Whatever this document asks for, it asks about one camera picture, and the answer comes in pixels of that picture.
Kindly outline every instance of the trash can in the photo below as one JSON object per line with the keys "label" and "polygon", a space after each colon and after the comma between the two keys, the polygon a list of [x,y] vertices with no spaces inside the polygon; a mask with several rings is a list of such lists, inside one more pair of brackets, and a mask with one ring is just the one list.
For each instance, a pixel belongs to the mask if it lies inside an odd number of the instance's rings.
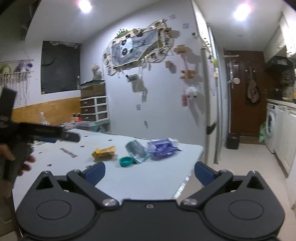
{"label": "trash can", "polygon": [[227,149],[238,149],[239,148],[239,137],[240,137],[240,134],[228,133],[226,148]]}

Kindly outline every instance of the person's arm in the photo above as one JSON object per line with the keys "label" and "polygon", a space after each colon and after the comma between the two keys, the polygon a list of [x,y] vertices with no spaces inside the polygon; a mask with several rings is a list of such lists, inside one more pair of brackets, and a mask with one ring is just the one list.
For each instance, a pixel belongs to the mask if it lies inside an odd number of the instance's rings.
{"label": "person's arm", "polygon": [[[15,157],[11,153],[9,147],[6,144],[0,144],[0,155],[3,155],[6,157],[7,160],[14,161]],[[27,160],[27,162],[35,162],[35,158],[33,156],[30,156]],[[30,165],[24,163],[22,168],[19,170],[18,175],[22,176],[24,171],[30,171],[31,167]],[[9,198],[11,196],[11,192],[13,189],[13,183],[7,181],[7,180],[0,180],[0,197]]]}

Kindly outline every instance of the chalkboard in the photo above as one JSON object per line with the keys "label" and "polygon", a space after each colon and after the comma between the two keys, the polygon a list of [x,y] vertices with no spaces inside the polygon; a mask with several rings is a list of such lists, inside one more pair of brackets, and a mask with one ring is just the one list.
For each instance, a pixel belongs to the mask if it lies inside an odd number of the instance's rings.
{"label": "chalkboard", "polygon": [[41,92],[77,90],[80,47],[53,46],[43,41],[41,56]]}

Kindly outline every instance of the plastic bag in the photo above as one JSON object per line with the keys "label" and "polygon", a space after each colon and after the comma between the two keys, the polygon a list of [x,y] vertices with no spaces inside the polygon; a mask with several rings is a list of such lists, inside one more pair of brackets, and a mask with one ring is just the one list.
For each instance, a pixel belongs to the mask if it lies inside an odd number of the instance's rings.
{"label": "plastic bag", "polygon": [[133,140],[127,143],[126,150],[137,164],[142,163],[149,157],[146,148],[142,146],[137,140]]}
{"label": "plastic bag", "polygon": [[266,136],[266,122],[264,122],[264,123],[260,126],[259,142],[264,142],[264,141],[265,141],[265,136]]}
{"label": "plastic bag", "polygon": [[147,151],[153,157],[165,158],[179,150],[178,144],[178,140],[171,138],[150,141],[147,143]]}

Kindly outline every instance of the brown door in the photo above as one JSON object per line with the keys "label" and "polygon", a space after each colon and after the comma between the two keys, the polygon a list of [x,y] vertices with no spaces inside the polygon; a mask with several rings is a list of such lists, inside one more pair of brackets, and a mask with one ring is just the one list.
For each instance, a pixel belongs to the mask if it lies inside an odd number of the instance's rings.
{"label": "brown door", "polygon": [[[279,74],[265,71],[263,52],[231,50],[226,53],[239,55],[231,58],[234,78],[240,79],[240,84],[234,84],[234,88],[231,88],[231,132],[257,137],[260,125],[266,121],[267,94],[276,88]],[[255,70],[254,78],[260,94],[257,104],[251,104],[246,98],[248,74],[245,70],[250,66]]]}

